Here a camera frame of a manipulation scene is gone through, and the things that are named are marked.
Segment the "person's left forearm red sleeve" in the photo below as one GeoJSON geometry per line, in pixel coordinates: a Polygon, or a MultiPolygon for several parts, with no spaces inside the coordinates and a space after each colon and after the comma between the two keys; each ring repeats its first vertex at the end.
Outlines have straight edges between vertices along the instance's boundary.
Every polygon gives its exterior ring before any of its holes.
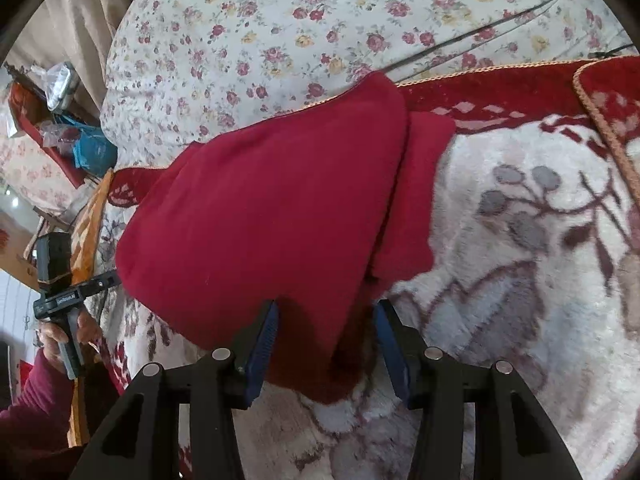
{"type": "Polygon", "coordinates": [[[24,389],[1,412],[1,477],[67,479],[82,446],[68,445],[75,383],[39,350],[24,389]]]}

